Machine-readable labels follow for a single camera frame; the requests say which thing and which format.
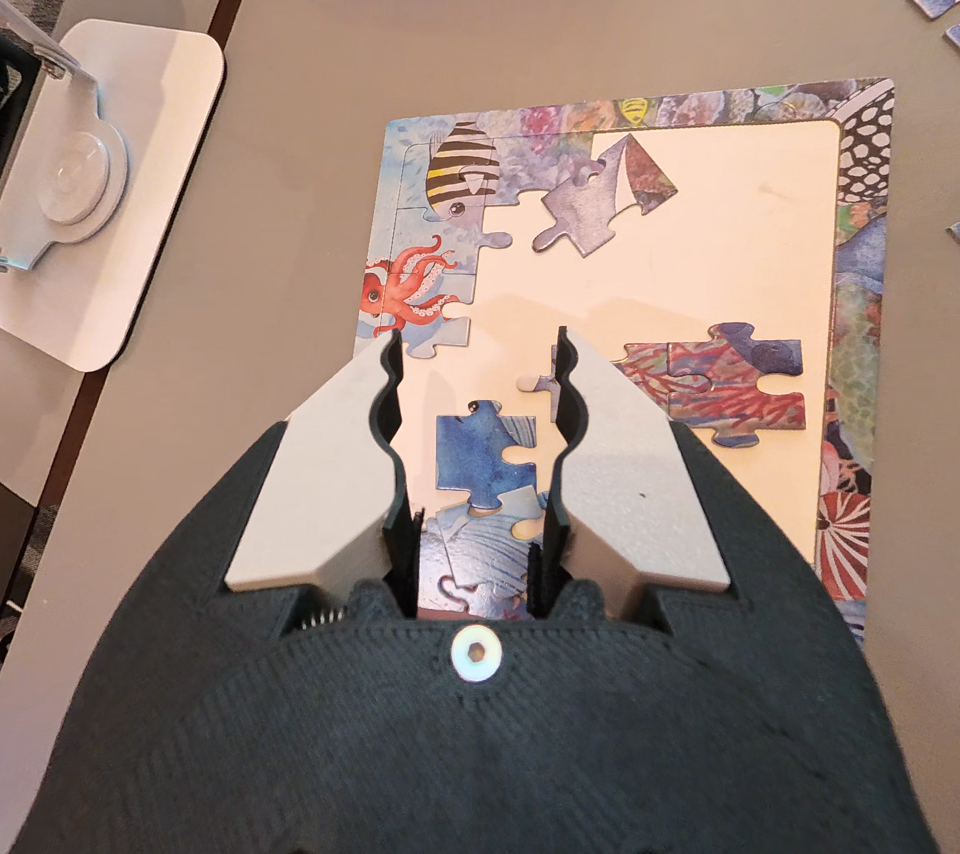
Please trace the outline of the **dark blue puzzle piece with eye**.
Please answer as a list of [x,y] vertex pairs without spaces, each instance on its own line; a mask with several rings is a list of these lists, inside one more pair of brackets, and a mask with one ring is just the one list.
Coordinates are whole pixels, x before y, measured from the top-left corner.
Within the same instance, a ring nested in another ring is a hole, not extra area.
[[501,416],[500,404],[491,400],[472,401],[468,409],[468,415],[437,417],[436,487],[467,491],[474,508],[493,511],[502,494],[536,485],[534,463],[511,463],[502,453],[535,447],[537,419]]

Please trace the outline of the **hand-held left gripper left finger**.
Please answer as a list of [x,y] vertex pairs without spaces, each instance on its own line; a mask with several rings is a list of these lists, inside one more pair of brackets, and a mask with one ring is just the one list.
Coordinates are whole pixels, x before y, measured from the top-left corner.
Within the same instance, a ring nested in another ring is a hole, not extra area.
[[391,441],[402,424],[401,334],[381,334],[285,421],[225,575],[235,591],[312,585],[334,605],[386,579],[417,614],[422,515]]

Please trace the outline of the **purple pink coral puzzle piece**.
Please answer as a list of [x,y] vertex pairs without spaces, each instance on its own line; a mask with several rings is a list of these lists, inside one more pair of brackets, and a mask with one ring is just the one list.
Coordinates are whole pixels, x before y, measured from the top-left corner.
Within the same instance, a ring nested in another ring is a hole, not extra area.
[[494,138],[499,179],[492,205],[518,204],[519,193],[550,191],[566,180],[585,184],[602,170],[592,159],[593,132]]

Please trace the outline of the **red coral puzzle piece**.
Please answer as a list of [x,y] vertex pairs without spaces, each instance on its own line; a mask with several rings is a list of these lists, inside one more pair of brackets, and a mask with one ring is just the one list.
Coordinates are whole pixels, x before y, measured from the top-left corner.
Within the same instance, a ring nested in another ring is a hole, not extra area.
[[649,396],[667,416],[671,397],[696,395],[712,389],[703,375],[672,375],[669,372],[669,342],[637,342],[624,345],[625,356],[613,362],[632,383]]

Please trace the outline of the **brown flat panel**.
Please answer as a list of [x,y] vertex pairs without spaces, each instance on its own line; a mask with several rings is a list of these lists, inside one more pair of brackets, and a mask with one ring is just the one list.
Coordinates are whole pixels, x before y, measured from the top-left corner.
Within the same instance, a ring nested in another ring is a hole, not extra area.
[[1,484],[1,603],[9,593],[36,508]]

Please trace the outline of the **whale eye puzzle piece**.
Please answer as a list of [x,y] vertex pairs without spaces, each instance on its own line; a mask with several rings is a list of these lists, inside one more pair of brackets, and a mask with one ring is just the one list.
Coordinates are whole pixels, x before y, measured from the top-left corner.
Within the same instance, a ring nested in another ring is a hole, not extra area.
[[557,344],[550,349],[550,371],[548,375],[534,375],[527,373],[517,377],[516,388],[520,392],[536,393],[547,392],[550,395],[550,421],[556,423],[560,400],[560,385],[556,378]]

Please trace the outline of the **red striped shell puzzle piece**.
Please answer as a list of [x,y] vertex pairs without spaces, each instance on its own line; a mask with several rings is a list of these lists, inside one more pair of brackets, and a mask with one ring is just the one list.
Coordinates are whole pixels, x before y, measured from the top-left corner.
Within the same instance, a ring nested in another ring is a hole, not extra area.
[[758,387],[764,375],[803,373],[797,339],[757,340],[754,326],[747,322],[717,323],[707,332],[707,341],[674,341],[667,346],[670,376],[708,381],[696,391],[671,393],[668,413],[673,420],[692,429],[712,429],[713,442],[726,448],[757,445],[758,430],[806,428],[802,393],[768,394]]

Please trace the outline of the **pale striped puzzle piece with fin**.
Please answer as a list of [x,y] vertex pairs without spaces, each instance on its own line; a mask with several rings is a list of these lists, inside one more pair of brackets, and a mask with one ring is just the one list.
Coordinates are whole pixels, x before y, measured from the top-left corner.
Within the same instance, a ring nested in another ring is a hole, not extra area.
[[542,517],[543,507],[534,486],[499,495],[499,510],[474,516],[467,503],[451,506],[436,516],[438,532],[458,586],[492,584],[500,597],[526,590],[531,542],[513,534],[516,524]]

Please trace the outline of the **sea print puzzle tray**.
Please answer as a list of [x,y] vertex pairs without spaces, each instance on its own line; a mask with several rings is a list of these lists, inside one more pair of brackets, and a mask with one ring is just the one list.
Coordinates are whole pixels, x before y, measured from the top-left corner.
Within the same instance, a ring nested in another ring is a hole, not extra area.
[[[894,102],[893,81],[870,78],[391,121],[365,273],[368,263],[392,263],[402,179],[395,124],[477,120],[496,137],[592,132],[593,161],[629,133],[678,188],[652,212],[637,204],[619,212],[613,239],[586,257],[567,237],[533,250],[555,223],[542,201],[549,190],[484,204],[483,231],[512,241],[479,250],[471,304],[442,308],[448,320],[468,318],[468,344],[404,360],[394,443],[412,509],[426,520],[463,503],[473,516],[499,511],[436,486],[437,417],[467,416],[478,400],[498,402],[500,416],[535,417],[536,445],[502,457],[535,465],[545,504],[563,440],[549,393],[521,392],[516,381],[549,374],[559,327],[614,364],[625,344],[706,342],[714,324],[747,322],[758,341],[800,342],[802,373],[764,375],[757,386],[801,393],[805,428],[759,429],[748,448],[691,430],[811,563],[862,644]],[[457,264],[426,248],[408,253],[391,272],[411,289],[407,321],[438,304],[440,296],[421,308],[413,300]]]

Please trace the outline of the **striped fish puzzle piece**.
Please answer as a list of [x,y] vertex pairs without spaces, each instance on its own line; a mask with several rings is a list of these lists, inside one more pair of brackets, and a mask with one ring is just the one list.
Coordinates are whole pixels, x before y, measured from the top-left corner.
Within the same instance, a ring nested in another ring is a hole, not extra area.
[[426,126],[396,123],[390,133],[402,162],[398,224],[445,224],[484,204],[519,203],[519,189],[511,186],[509,154],[522,145],[522,138],[497,137],[477,119]]

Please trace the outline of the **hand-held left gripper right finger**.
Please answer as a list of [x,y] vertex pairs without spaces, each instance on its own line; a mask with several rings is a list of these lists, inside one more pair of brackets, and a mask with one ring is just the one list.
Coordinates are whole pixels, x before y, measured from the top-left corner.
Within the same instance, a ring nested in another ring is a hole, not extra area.
[[731,579],[674,436],[674,423],[581,334],[558,330],[556,457],[529,612],[544,618],[569,579],[626,620],[650,585],[720,593]]

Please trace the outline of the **striped purple puzzle piece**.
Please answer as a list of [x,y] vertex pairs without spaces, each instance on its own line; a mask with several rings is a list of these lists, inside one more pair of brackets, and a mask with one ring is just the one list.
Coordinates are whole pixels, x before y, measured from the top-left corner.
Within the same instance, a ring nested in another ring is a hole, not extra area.
[[626,134],[592,162],[588,175],[570,177],[550,189],[542,204],[554,224],[532,241],[543,253],[562,238],[582,257],[612,240],[611,221],[636,204],[643,215],[670,200],[678,188],[632,134]]

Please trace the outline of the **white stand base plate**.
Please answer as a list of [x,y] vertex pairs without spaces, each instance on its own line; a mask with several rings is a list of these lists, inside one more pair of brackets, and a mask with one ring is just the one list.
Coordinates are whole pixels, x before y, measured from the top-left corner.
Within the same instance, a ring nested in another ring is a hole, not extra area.
[[86,75],[41,66],[6,165],[1,327],[90,372],[126,342],[225,61],[207,34],[112,20],[56,43]]

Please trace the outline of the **black box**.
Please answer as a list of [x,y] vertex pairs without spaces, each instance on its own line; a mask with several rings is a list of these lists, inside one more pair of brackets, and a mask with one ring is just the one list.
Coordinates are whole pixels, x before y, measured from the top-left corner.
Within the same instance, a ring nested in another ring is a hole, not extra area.
[[1,172],[17,140],[41,62],[1,35]]

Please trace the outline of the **striped dark blue puzzle piece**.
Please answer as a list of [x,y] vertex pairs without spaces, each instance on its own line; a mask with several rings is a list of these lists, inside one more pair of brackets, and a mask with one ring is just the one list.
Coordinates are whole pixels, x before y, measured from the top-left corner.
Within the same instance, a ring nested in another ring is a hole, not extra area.
[[518,596],[498,596],[494,585],[490,583],[458,586],[439,533],[437,514],[425,521],[421,531],[418,606],[422,610],[446,611],[486,619],[525,619],[527,574],[524,578],[526,590]]

